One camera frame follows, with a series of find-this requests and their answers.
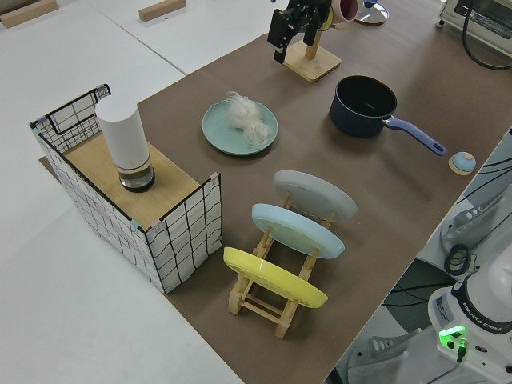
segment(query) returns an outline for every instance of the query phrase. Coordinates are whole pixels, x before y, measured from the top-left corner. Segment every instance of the yellow plate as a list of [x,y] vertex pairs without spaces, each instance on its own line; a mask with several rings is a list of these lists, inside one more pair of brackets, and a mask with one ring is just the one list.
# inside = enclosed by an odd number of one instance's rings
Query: yellow plate
[[299,276],[242,250],[224,248],[224,262],[249,280],[303,306],[319,308],[327,295]]

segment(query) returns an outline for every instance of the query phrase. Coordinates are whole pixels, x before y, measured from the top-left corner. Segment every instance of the green light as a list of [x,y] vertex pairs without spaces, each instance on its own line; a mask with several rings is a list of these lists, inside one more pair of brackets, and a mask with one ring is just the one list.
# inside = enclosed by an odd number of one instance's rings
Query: green light
[[451,334],[463,334],[464,332],[466,332],[466,328],[464,326],[453,326],[447,330],[439,331],[439,337],[444,338],[445,336],[450,336]]

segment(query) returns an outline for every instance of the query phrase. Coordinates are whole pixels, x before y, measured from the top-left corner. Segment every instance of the plate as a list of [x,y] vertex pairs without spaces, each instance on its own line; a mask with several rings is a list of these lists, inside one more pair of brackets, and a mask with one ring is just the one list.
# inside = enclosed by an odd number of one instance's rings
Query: plate
[[280,206],[254,204],[252,219],[261,232],[270,228],[274,240],[303,254],[311,256],[318,250],[318,258],[337,258],[345,250],[343,242],[328,229]]
[[229,102],[222,100],[213,104],[202,118],[202,132],[212,146],[226,154],[247,156],[256,154],[267,148],[278,136],[278,120],[263,104],[256,102],[262,112],[262,121],[270,129],[270,138],[266,144],[252,146],[246,140],[243,131],[229,123]]
[[274,175],[274,188],[282,198],[290,192],[293,208],[321,220],[335,212],[335,221],[346,222],[358,211],[358,206],[348,194],[311,174],[280,170]]
[[224,248],[224,262],[256,284],[303,306],[319,308],[327,295],[299,276],[242,250]]

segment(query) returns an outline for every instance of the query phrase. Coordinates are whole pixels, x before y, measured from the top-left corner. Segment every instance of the brown tablecloth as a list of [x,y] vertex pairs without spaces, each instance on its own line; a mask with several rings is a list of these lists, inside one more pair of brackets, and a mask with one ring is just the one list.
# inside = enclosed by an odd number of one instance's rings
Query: brown tablecloth
[[[262,36],[139,105],[148,141],[185,172],[198,181],[221,172],[225,246],[249,252],[256,246],[261,233],[251,221],[251,207],[280,204],[273,188],[277,170],[324,178],[358,204],[350,222],[332,227],[345,253],[319,260],[310,278],[328,302],[317,310],[299,308],[285,340],[273,336],[272,322],[248,310],[228,313],[236,274],[221,251],[167,295],[244,382],[321,382],[470,180],[450,170],[449,156],[465,150],[482,164],[512,124],[510,72],[474,64],[459,32],[434,26],[442,3],[382,3],[390,11],[382,26],[350,23],[344,31],[323,34],[320,45],[342,65],[316,83],[277,64]],[[226,32],[236,33],[229,26]],[[450,155],[438,157],[400,131],[384,129],[367,139],[339,131],[328,110],[337,82],[352,74],[392,88],[395,115],[420,126]],[[229,156],[203,136],[202,116],[229,90],[274,112],[279,133],[268,150]],[[303,257],[276,246],[269,260],[298,271]]]

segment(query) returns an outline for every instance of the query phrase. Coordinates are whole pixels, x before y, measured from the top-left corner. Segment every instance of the white table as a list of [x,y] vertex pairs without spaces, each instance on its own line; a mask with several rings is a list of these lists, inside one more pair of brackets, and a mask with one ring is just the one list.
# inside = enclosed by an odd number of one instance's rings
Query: white table
[[184,74],[268,32],[274,9],[287,0],[187,0],[170,14],[142,22],[138,10],[156,0],[87,0]]
[[0,376],[16,383],[238,383],[83,221],[28,124],[108,83],[137,101],[183,74],[85,1],[0,26]]

